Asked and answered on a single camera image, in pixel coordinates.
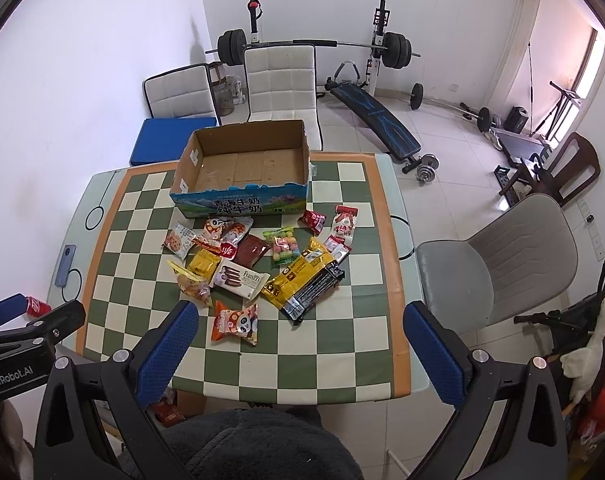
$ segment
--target blue cushion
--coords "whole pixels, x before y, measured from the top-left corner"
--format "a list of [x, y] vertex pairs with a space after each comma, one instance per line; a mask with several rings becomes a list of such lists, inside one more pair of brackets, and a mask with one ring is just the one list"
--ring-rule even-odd
[[465, 398], [463, 371], [413, 303], [405, 307], [402, 326], [440, 400], [460, 406]]
[[132, 166], [178, 160], [195, 130], [217, 126], [215, 117], [145, 119], [129, 163]]

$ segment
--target white chair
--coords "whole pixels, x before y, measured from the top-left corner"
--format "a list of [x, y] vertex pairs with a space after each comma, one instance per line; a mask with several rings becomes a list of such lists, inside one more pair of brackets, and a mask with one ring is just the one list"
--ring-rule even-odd
[[142, 88], [152, 118], [215, 117], [220, 124], [207, 63], [154, 75]]
[[302, 119], [309, 149], [321, 152], [315, 47], [306, 44], [249, 46], [244, 57], [248, 120]]

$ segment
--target white sneaker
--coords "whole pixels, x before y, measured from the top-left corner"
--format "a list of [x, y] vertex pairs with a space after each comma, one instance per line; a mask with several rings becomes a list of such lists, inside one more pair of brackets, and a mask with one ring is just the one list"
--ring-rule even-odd
[[493, 144], [493, 147], [495, 149], [497, 149], [499, 152], [502, 151], [502, 144], [500, 144], [500, 139], [498, 139], [498, 136], [493, 132], [493, 130], [489, 130], [483, 135], [489, 142], [491, 142], [491, 144]]

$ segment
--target weight bench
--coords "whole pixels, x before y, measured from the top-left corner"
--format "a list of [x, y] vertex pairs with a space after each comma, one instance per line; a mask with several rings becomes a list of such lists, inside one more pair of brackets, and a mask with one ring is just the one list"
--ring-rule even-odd
[[420, 143], [382, 103], [353, 83], [327, 82], [325, 88], [372, 129], [387, 147], [390, 155], [397, 160], [407, 161], [402, 168], [403, 173], [409, 173], [419, 166], [420, 160], [414, 155], [420, 151]]

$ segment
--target cardboard box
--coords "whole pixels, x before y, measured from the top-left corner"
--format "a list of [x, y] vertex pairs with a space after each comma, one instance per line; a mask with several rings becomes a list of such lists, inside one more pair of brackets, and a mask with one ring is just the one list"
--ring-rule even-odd
[[170, 197], [187, 218], [304, 211], [309, 148], [301, 120], [256, 121], [192, 133]]

